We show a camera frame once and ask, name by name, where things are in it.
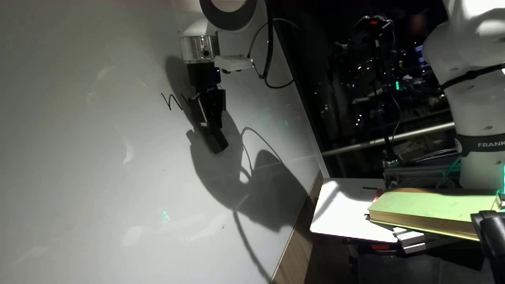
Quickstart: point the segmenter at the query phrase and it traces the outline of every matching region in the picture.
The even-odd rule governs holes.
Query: book
[[[383,194],[370,207],[370,219],[376,224],[479,241],[471,215],[496,208],[496,196],[488,191],[435,193],[403,188]]]

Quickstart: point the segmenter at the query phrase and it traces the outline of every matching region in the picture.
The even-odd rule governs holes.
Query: white wall
[[[253,71],[225,77],[233,145],[214,156],[160,96],[185,90],[171,2],[0,6],[2,284],[274,276],[320,170],[296,87],[267,90]],[[263,22],[222,33],[223,54],[244,54]],[[274,82],[286,79],[277,49]],[[250,163],[245,128],[285,164],[247,131]]]

